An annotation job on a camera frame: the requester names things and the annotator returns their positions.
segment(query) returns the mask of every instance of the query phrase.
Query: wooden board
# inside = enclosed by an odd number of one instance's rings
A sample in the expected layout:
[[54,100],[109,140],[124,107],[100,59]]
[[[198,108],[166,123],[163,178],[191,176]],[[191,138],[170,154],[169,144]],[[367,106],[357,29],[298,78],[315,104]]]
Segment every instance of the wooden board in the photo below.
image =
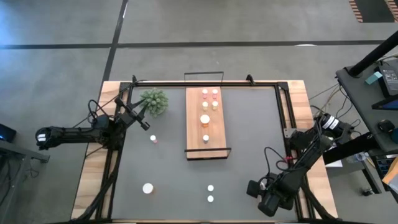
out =
[[[207,89],[209,94],[206,99],[202,97],[202,90]],[[211,91],[218,90],[217,99],[212,98]],[[208,103],[208,109],[203,110],[202,103]],[[212,102],[218,102],[217,110],[212,109]],[[187,108],[187,150],[192,149],[224,149],[226,148],[223,100],[220,87],[203,87],[186,89]],[[208,127],[203,127],[200,116],[207,114],[210,117]],[[207,144],[203,142],[203,136],[209,135]],[[207,159],[226,157],[228,151],[200,151],[187,152],[187,159]]]
[[[176,81],[144,81],[145,83],[168,83],[168,82],[176,82]],[[297,128],[311,128],[313,126],[312,113],[310,109],[310,103],[308,101],[307,91],[305,89],[304,81],[302,80],[269,80],[269,81],[256,81],[256,82],[287,82],[289,84],[290,91],[290,99],[292,100],[292,106],[294,111],[294,116],[297,124]],[[116,96],[119,91],[120,81],[111,81],[104,82],[103,88],[101,90],[100,96],[100,104],[103,102],[103,97],[111,99]],[[289,114],[287,112],[287,105],[284,95],[282,95],[282,105],[284,107],[284,113],[286,118],[287,126],[290,126]],[[108,114],[113,114],[116,105],[114,103],[109,104],[106,107],[106,112]],[[96,149],[95,146],[91,146],[93,143],[89,144],[90,147]],[[73,207],[71,218],[76,218],[86,207],[93,201],[98,190],[101,186],[102,173],[104,169],[106,153],[103,153],[102,150],[96,152],[92,156],[86,159],[85,164],[83,166],[83,170],[80,177],[80,184],[78,188],[78,192],[76,194],[75,205]],[[314,193],[319,202],[324,206],[324,208],[333,215],[337,217],[337,210],[335,206],[335,201],[333,199],[333,194],[331,192],[328,174],[326,173],[325,163],[323,158],[319,158],[314,166],[307,173],[308,182],[311,191]],[[308,217],[308,211],[306,209],[306,203],[303,193],[300,191],[301,204],[303,208],[304,217]],[[109,195],[107,194],[106,200],[104,203],[104,210],[108,208],[109,205]]]

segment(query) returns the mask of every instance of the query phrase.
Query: desk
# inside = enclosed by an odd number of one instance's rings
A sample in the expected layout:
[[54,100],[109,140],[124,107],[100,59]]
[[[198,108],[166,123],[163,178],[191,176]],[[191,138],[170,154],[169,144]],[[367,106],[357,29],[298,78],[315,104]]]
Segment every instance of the desk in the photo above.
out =
[[[288,81],[290,98],[292,101],[293,111],[295,114],[295,119],[298,128],[311,128],[312,127],[312,114],[309,107],[307,93],[305,91],[305,85],[303,81]],[[113,96],[118,94],[120,82],[104,82],[99,103],[103,105],[105,102],[110,100]],[[284,108],[286,103],[284,97],[282,97],[282,104]],[[105,106],[104,110],[109,114],[114,114],[116,105],[110,103]],[[288,119],[287,110],[284,110],[287,125],[290,125]],[[89,144],[87,153],[98,148],[97,144]],[[75,205],[72,212],[72,218],[78,217],[85,208],[91,203],[95,195],[98,193],[101,180],[104,172],[104,164],[106,160],[107,151],[101,149],[100,151],[92,154],[86,159],[82,173],[78,192],[76,194]],[[331,193],[328,177],[326,174],[326,168],[323,159],[320,158],[318,162],[312,167],[310,172],[308,172],[308,182],[311,190],[315,196],[319,199],[321,204],[331,213],[333,216],[337,217],[337,212],[335,208],[335,203],[333,200],[333,195]],[[110,191],[104,200],[103,216],[106,216],[109,205]],[[306,214],[304,205],[305,200],[301,199],[303,204],[303,212]]]

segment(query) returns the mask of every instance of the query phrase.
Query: gray floor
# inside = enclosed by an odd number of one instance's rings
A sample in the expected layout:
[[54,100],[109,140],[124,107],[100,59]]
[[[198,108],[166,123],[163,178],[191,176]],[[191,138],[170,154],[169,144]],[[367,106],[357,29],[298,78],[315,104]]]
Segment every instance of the gray floor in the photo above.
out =
[[[1,1],[0,44],[110,43],[122,0]],[[119,42],[377,40],[398,24],[360,24],[348,0],[131,0]],[[225,47],[119,49],[110,80],[183,80],[184,72],[222,70],[225,79],[304,80],[308,96],[336,83],[335,71],[356,63],[374,45],[323,47]],[[35,150],[42,126],[73,126],[97,99],[108,49],[0,50],[0,123],[18,131],[16,144]],[[321,106],[328,93],[311,100]],[[337,94],[327,107],[335,114]],[[353,122],[351,110],[343,120]],[[358,127],[361,132],[366,127]],[[12,216],[16,223],[68,220],[83,163],[85,145],[48,152],[46,165],[27,179]],[[365,198],[362,173],[330,179],[339,216],[369,223],[395,223],[390,194]]]

